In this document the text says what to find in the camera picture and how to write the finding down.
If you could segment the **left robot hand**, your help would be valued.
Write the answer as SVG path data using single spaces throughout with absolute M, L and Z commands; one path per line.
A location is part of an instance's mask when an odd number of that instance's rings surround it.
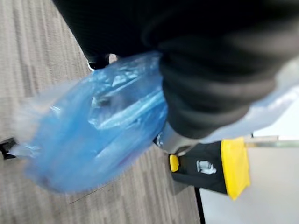
M 191 147 L 271 94 L 299 54 L 296 0 L 56 0 L 89 66 L 160 52 L 163 150 Z

